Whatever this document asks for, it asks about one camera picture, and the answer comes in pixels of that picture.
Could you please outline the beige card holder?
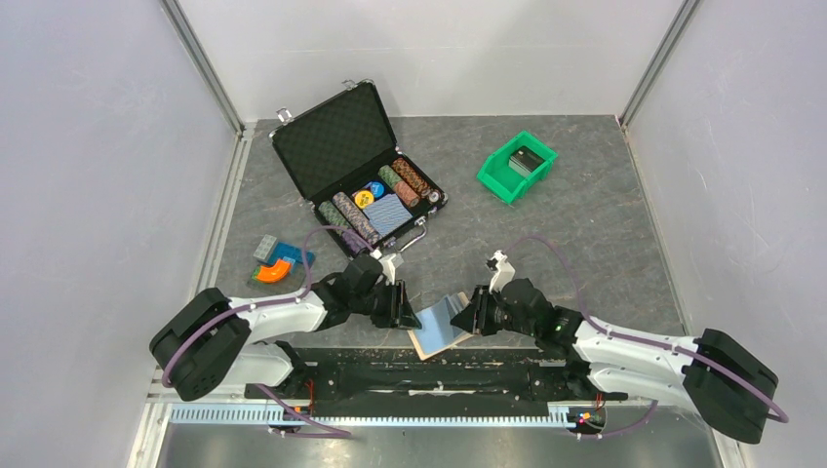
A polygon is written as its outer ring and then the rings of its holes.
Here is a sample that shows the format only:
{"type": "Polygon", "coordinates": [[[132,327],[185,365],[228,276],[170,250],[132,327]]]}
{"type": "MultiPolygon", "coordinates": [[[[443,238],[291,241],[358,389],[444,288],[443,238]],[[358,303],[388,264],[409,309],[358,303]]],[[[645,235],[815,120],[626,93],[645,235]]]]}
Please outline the beige card holder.
{"type": "Polygon", "coordinates": [[[421,328],[410,330],[409,337],[420,361],[426,361],[452,349],[472,336],[471,333],[451,324],[451,320],[468,304],[467,295],[457,292],[448,294],[433,305],[415,313],[421,328]]]}

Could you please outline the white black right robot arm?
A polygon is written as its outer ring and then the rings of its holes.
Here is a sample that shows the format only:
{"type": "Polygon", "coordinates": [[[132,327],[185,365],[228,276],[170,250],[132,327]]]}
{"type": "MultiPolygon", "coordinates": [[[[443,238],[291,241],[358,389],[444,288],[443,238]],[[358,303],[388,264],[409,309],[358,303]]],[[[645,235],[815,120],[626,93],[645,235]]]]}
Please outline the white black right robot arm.
{"type": "Polygon", "coordinates": [[[698,414],[717,432],[758,443],[766,423],[788,417],[773,401],[775,373],[728,334],[669,336],[623,327],[555,305],[528,279],[498,291],[479,286],[452,324],[482,336],[533,338],[564,362],[563,382],[577,399],[641,397],[698,414]]]}

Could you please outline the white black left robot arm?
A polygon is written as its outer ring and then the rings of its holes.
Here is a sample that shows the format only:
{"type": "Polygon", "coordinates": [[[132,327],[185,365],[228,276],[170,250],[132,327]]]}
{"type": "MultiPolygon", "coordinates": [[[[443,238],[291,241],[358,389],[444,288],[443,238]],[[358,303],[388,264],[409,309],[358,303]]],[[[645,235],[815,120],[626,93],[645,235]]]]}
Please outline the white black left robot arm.
{"type": "Polygon", "coordinates": [[[268,339],[337,327],[353,315],[378,329],[418,330],[421,322],[396,270],[398,253],[360,253],[343,271],[293,294],[228,297],[218,288],[197,293],[151,339],[161,383],[185,402],[221,385],[263,384],[283,397],[298,395],[306,371],[286,344],[268,339]]]}

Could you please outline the blue patterned playing card deck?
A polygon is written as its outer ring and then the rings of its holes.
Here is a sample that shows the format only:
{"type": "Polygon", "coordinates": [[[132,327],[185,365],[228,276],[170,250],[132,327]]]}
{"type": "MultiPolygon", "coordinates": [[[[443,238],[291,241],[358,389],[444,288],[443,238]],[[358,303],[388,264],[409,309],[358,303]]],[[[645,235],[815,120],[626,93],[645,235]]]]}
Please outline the blue patterned playing card deck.
{"type": "Polygon", "coordinates": [[[412,218],[396,194],[385,195],[375,200],[363,209],[363,213],[381,237],[390,235],[412,218]]]}

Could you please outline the purple chip stack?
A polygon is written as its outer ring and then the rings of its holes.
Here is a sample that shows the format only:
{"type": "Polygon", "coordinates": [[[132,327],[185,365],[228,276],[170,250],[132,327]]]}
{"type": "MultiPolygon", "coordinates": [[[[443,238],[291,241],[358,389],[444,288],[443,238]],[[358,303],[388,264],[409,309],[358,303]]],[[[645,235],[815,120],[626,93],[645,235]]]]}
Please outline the purple chip stack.
{"type": "Polygon", "coordinates": [[[345,244],[349,257],[355,257],[362,251],[371,249],[371,245],[352,229],[342,230],[340,239],[345,244]]]}

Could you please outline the yellow big blind button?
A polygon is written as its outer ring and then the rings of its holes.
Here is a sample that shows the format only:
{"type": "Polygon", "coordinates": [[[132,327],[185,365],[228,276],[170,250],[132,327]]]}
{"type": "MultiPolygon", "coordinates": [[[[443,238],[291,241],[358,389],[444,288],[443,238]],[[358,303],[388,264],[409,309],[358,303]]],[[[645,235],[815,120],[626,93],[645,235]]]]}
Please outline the yellow big blind button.
{"type": "Polygon", "coordinates": [[[359,190],[353,194],[353,202],[360,210],[363,210],[374,202],[374,194],[371,190],[359,190]]]}

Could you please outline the green blue chip row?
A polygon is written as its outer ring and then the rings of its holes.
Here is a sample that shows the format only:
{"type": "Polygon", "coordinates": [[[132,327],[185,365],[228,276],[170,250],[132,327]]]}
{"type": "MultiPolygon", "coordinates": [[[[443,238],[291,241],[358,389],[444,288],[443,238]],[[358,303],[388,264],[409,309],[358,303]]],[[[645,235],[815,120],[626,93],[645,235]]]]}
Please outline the green blue chip row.
{"type": "Polygon", "coordinates": [[[327,225],[338,227],[336,233],[339,236],[344,234],[344,229],[350,228],[349,222],[333,203],[329,201],[322,202],[318,207],[318,212],[325,219],[327,225]]]}

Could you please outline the blue small blind button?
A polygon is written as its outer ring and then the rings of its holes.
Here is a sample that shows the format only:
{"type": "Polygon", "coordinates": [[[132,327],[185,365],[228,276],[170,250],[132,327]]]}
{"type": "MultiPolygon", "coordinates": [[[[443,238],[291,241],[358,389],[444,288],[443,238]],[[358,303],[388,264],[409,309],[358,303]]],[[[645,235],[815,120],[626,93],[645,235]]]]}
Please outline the blue small blind button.
{"type": "Polygon", "coordinates": [[[382,198],[387,192],[385,184],[377,180],[368,182],[364,189],[370,191],[375,200],[382,198]]]}

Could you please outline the blue toy brick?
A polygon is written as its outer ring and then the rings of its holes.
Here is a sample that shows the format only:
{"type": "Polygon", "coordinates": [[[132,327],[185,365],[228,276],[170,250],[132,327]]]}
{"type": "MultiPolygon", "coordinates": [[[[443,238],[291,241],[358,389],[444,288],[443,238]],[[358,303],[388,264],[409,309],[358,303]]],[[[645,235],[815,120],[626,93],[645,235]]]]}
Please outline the blue toy brick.
{"type": "Polygon", "coordinates": [[[278,260],[284,260],[293,264],[303,265],[305,259],[309,261],[309,265],[312,265],[315,261],[315,254],[313,252],[303,253],[299,247],[284,242],[277,242],[265,263],[268,266],[273,266],[278,260]]]}

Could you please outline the orange black chip row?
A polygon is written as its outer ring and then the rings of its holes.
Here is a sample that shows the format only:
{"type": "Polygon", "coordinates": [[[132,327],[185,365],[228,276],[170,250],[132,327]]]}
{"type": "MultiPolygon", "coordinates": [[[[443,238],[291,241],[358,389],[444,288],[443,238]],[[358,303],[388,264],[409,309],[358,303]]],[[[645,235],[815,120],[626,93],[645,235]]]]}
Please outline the orange black chip row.
{"type": "Polygon", "coordinates": [[[427,182],[424,176],[404,157],[397,158],[390,167],[420,198],[431,204],[437,204],[442,200],[442,192],[427,182]]]}

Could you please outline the orange blue chip row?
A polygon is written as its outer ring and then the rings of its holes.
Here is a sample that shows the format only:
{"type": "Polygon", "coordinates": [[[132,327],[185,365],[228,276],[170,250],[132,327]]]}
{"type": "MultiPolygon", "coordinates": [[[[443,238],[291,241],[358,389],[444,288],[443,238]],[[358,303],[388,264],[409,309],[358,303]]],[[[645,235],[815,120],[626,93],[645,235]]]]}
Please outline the orange blue chip row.
{"type": "Polygon", "coordinates": [[[333,197],[333,203],[364,240],[372,246],[379,243],[380,234],[347,195],[343,192],[336,193],[333,197]]]}

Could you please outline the green red chip row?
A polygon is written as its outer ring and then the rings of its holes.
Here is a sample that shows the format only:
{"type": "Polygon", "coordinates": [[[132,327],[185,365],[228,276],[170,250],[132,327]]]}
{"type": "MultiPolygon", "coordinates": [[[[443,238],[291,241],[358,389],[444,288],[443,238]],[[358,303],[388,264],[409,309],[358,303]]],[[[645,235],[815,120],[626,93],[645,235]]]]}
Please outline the green red chip row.
{"type": "Polygon", "coordinates": [[[419,196],[392,168],[387,165],[381,166],[378,170],[378,175],[406,207],[413,208],[418,204],[419,196]]]}

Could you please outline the green plastic bin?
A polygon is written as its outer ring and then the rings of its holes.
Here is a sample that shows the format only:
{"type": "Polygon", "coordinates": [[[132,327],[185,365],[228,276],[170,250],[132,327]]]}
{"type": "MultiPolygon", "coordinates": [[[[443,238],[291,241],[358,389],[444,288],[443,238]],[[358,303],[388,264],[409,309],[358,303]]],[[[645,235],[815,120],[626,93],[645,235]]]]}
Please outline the green plastic bin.
{"type": "Polygon", "coordinates": [[[528,131],[521,131],[484,162],[477,179],[500,201],[512,205],[544,180],[558,153],[528,131]]]}

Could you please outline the grey toy brick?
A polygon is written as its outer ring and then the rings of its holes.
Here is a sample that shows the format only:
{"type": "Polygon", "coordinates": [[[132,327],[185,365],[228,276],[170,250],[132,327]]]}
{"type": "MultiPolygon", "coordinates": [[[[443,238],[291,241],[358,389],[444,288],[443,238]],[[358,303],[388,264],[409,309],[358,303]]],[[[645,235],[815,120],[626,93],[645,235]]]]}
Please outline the grey toy brick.
{"type": "Polygon", "coordinates": [[[263,235],[254,250],[253,258],[262,264],[273,263],[273,261],[270,260],[270,257],[273,255],[277,244],[278,239],[275,236],[269,234],[263,235]]]}

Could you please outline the black poker chip case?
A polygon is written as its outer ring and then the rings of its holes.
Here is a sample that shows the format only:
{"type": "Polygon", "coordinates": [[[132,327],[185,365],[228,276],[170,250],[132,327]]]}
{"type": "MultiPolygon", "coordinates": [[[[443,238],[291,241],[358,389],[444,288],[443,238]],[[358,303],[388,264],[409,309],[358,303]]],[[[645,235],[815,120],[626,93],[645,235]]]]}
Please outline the black poker chip case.
{"type": "MultiPolygon", "coordinates": [[[[395,249],[399,240],[417,228],[426,229],[428,218],[441,210],[449,200],[448,193],[427,175],[401,148],[388,113],[375,83],[369,79],[347,80],[340,93],[294,116],[286,108],[277,112],[279,126],[269,139],[302,198],[311,205],[312,213],[323,224],[318,212],[322,202],[333,203],[343,192],[353,201],[353,194],[365,190],[373,180],[386,186],[386,194],[395,194],[380,178],[381,166],[389,166],[399,157],[407,159],[425,180],[442,192],[442,200],[431,204],[419,197],[418,204],[408,208],[412,218],[386,237],[373,249],[395,249]]],[[[335,242],[347,255],[340,236],[335,242]]]]}

